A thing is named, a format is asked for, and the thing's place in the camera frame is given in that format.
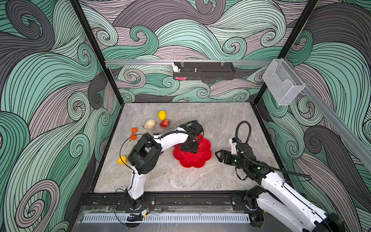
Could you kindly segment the red flower-shaped fruit bowl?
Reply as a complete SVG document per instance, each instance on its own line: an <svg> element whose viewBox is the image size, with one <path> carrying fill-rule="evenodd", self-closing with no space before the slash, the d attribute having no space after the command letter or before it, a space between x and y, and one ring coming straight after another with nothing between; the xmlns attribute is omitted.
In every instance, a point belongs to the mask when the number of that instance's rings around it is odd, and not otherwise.
<svg viewBox="0 0 371 232"><path fill-rule="evenodd" d="M185 168L202 168L212 158L211 142L202 138L196 154L185 152L180 149L180 144L174 146L173 156Z"/></svg>

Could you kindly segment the small white rabbit figurine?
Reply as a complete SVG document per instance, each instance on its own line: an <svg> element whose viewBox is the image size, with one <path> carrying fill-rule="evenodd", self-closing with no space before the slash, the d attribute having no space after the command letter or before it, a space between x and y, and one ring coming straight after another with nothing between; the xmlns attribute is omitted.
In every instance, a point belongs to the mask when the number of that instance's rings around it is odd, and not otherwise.
<svg viewBox="0 0 371 232"><path fill-rule="evenodd" d="M177 66L177 65L175 65L175 63L173 62L172 63L172 68L173 68L173 72L175 73L179 73L180 71L181 71L181 69Z"/></svg>

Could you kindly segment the black wall shelf tray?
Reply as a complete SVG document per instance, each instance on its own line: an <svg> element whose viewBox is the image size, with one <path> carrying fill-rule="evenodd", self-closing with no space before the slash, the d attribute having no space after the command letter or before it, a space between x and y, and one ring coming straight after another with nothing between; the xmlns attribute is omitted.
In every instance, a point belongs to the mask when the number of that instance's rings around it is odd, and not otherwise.
<svg viewBox="0 0 371 232"><path fill-rule="evenodd" d="M219 63L181 63L176 62L181 71L173 72L173 78L186 77L187 80L201 80L211 83L216 80L232 80L236 74L233 63L226 62L222 65Z"/></svg>

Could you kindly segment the aluminium wall rail back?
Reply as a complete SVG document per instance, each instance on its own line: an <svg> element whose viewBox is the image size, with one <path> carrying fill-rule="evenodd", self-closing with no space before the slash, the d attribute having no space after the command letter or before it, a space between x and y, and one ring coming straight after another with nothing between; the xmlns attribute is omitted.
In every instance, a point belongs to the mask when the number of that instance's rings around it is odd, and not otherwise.
<svg viewBox="0 0 371 232"><path fill-rule="evenodd" d="M173 63L219 63L220 65L231 62L236 66L269 66L272 60L267 61L255 61L255 60L148 60L148 59L121 59L121 60L105 60L106 65L172 65Z"/></svg>

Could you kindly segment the pale cream pear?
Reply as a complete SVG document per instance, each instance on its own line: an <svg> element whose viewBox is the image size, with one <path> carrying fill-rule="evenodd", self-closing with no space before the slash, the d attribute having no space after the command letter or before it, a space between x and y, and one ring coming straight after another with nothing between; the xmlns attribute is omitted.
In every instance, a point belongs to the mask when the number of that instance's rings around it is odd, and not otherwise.
<svg viewBox="0 0 371 232"><path fill-rule="evenodd" d="M144 128L146 129L149 129L151 130L152 128L154 128L156 126L156 121L154 119L149 119L145 124L144 124Z"/></svg>

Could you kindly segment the clear plastic wall holder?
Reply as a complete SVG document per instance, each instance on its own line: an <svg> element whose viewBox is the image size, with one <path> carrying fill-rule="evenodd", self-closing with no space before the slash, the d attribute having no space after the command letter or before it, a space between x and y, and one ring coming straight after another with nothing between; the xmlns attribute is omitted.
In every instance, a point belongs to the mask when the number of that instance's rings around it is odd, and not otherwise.
<svg viewBox="0 0 371 232"><path fill-rule="evenodd" d="M272 60L262 78L278 105L290 105L305 88L295 67L285 59Z"/></svg>

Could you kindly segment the aluminium wall rail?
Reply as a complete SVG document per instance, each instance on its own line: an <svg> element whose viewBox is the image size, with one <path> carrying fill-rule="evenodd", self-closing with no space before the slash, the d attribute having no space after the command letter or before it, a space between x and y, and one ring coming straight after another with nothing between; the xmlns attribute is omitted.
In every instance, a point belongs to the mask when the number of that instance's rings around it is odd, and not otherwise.
<svg viewBox="0 0 371 232"><path fill-rule="evenodd" d="M296 74L305 88L304 93L312 100L313 104L320 111L330 125L331 129L337 133L354 156L368 169L371 169L371 151L361 141L361 139L351 130L349 126L336 114L336 98L331 92L321 74L308 65L302 64L294 67L291 62L287 62L291 70Z"/></svg>
<svg viewBox="0 0 371 232"><path fill-rule="evenodd" d="M267 61L255 61L255 60L148 60L148 59L121 59L121 60L105 60L106 65L172 65L173 63L219 63L220 65L231 62L236 66L269 66L272 60Z"/></svg>

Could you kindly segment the red strawberry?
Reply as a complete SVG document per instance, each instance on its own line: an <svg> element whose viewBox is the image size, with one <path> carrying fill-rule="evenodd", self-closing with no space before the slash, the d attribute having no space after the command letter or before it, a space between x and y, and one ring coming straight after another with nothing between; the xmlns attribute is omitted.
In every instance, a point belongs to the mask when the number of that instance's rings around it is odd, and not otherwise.
<svg viewBox="0 0 371 232"><path fill-rule="evenodd" d="M167 128L170 126L170 120L169 119L164 119L161 123L160 126L163 128Z"/></svg>

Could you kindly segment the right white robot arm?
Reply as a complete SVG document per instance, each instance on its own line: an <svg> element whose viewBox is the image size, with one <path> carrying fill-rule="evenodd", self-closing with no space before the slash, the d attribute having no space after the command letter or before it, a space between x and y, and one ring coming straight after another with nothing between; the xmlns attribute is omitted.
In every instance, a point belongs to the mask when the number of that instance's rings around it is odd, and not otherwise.
<svg viewBox="0 0 371 232"><path fill-rule="evenodd" d="M345 223L335 213L327 213L287 184L278 169L258 161L248 143L230 139L231 151L215 152L218 161L241 169L257 183L246 192L250 210L266 211L293 232L344 232Z"/></svg>

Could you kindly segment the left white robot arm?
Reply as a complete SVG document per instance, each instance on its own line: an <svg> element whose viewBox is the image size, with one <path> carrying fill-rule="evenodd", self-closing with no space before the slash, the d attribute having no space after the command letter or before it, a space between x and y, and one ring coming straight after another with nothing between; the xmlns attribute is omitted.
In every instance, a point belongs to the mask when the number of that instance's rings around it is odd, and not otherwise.
<svg viewBox="0 0 371 232"><path fill-rule="evenodd" d="M127 157L132 177L126 193L126 204L135 210L141 207L146 175L156 166L161 153L175 145L180 150L196 154L204 129L196 120L180 125L173 131L150 135L145 133Z"/></svg>

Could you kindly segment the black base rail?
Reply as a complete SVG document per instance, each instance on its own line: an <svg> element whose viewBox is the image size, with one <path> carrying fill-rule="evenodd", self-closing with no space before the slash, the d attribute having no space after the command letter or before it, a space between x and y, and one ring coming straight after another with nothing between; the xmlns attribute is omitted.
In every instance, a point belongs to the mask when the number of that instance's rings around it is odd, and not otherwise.
<svg viewBox="0 0 371 232"><path fill-rule="evenodd" d="M245 190L222 191L146 191L138 201L142 206L154 210L170 206L225 206L234 211L254 212L249 207ZM129 210L130 199L127 193L86 193L82 194L78 206L114 206L118 210Z"/></svg>

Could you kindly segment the yellow bell pepper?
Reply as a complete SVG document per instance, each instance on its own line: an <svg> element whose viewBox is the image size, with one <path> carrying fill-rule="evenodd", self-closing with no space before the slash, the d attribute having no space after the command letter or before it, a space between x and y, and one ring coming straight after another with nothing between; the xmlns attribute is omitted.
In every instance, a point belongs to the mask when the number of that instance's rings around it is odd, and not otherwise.
<svg viewBox="0 0 371 232"><path fill-rule="evenodd" d="M117 159L117 163L118 164L122 164L122 165L127 165L127 158L126 158L126 156L120 156Z"/></svg>

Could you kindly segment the yellow lemon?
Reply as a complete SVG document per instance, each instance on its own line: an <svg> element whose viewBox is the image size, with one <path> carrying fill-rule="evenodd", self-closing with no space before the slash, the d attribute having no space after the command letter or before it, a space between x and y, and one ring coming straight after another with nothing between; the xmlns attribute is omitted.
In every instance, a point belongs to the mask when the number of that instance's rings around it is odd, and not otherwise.
<svg viewBox="0 0 371 232"><path fill-rule="evenodd" d="M163 110L159 111L159 112L158 112L158 118L159 118L160 120L165 120L165 119L167 118L167 114L166 114L166 112L163 111Z"/></svg>

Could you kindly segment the aluminium wall rail right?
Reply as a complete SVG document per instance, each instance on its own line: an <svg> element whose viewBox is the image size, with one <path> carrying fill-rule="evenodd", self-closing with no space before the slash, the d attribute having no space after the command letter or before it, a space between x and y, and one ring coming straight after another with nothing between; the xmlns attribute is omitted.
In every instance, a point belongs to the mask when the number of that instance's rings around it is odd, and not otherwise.
<svg viewBox="0 0 371 232"><path fill-rule="evenodd" d="M361 141L361 139L351 130L349 126L336 114L336 98L331 92L321 74L308 65L302 64L294 67L291 62L287 62L291 70L296 74L305 88L304 93L312 100L313 104L320 111L330 125L331 129L337 133L354 156L368 169L371 169L371 151Z"/></svg>

